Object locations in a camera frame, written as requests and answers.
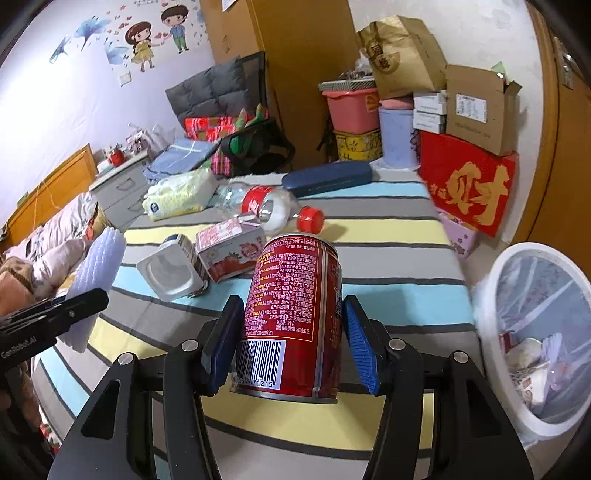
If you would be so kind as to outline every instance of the plastic bottle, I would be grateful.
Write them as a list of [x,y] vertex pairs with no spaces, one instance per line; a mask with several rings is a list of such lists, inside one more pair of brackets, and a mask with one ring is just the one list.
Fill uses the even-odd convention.
[[300,232],[317,234],[324,224],[321,210],[302,207],[288,190],[262,185],[253,187],[241,181],[219,190],[216,207],[225,218],[246,212],[256,214],[267,235],[278,234],[290,222]]

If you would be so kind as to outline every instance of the blue stripe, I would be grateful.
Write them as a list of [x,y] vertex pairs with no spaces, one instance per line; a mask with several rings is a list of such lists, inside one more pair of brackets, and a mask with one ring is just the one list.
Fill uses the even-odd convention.
[[358,187],[335,190],[333,192],[310,195],[310,199],[329,199],[339,197],[425,197],[430,198],[422,183],[368,183]]
[[[250,285],[251,281],[248,278],[231,278],[221,283],[211,282],[204,295],[195,299],[183,297],[174,303],[208,310],[222,310],[230,295],[238,295],[246,301]],[[120,267],[114,286],[131,293],[156,297],[135,267]],[[368,317],[385,325],[473,323],[470,295],[463,285],[345,283],[343,296],[347,295],[357,295]]]
[[53,348],[48,348],[42,352],[40,357],[47,371],[47,375],[49,375],[51,382],[55,385],[60,397],[72,413],[78,416],[88,400],[88,394],[76,379],[70,375],[64,362],[61,361],[61,358]]
[[154,455],[154,466],[156,467],[156,478],[158,480],[170,480],[167,461],[162,460],[158,455]]

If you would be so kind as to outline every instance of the cartoon boy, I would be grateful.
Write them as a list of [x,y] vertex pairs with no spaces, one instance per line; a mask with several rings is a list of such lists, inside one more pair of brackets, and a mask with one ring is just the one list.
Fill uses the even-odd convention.
[[173,37],[174,44],[178,48],[178,52],[182,53],[183,49],[185,51],[189,50],[187,48],[187,41],[185,40],[185,27],[182,25],[184,21],[187,19],[189,14],[189,9],[184,5],[176,5],[174,7],[167,8],[160,18],[162,22],[172,27],[170,29],[170,34]]

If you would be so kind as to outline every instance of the gray stripe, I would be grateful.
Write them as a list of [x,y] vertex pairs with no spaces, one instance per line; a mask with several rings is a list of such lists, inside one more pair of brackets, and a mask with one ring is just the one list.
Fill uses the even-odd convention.
[[[244,440],[211,427],[207,428],[207,434],[222,478],[275,480],[278,472],[282,480],[361,478],[367,466],[367,460],[291,452]],[[253,461],[256,458],[265,460]],[[424,459],[418,460],[417,465],[419,462],[424,462]]]
[[374,170],[374,181],[419,181],[423,183],[423,179],[418,176],[416,171],[391,170],[390,168],[376,168]]
[[35,392],[39,397],[39,402],[43,405],[47,420],[51,422],[59,438],[65,439],[70,428],[72,428],[74,417],[70,415],[54,392],[53,384],[49,380],[43,362],[39,361],[37,364],[32,379]]
[[426,198],[309,199],[302,203],[322,210],[327,218],[439,218],[433,202]]
[[94,391],[109,367],[88,349],[78,353],[61,341],[57,342],[56,348],[73,372]]
[[109,293],[109,306],[105,310],[105,316],[124,328],[132,329],[148,339],[170,347],[177,346],[188,338],[195,338],[203,324],[215,318],[169,308],[124,295],[116,290]]
[[[123,255],[123,263],[136,265],[157,249],[158,247],[152,245],[128,245]],[[449,248],[343,247],[337,244],[336,249],[344,278],[464,280],[457,256]]]
[[[433,202],[426,198],[405,197],[363,197],[335,199],[306,199],[302,204],[310,205],[324,212],[326,218],[367,219],[439,219]],[[141,215],[134,222],[133,229],[149,229],[161,226],[193,226],[201,223],[221,222],[223,218],[216,209],[209,208],[199,213],[181,215],[153,222],[147,215]]]
[[414,468],[413,480],[423,480],[429,476],[429,466],[431,465],[430,458],[417,459],[417,466]]
[[421,353],[448,357],[455,350],[466,352],[481,372],[480,340],[474,332],[447,333],[390,333],[391,338],[401,338]]
[[152,442],[154,446],[166,453],[164,437],[164,405],[161,400],[152,397]]

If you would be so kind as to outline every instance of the red box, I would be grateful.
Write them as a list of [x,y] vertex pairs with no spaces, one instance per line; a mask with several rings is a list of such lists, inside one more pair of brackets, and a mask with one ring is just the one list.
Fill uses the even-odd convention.
[[459,138],[421,131],[421,177],[439,208],[494,237],[519,155],[497,157]]

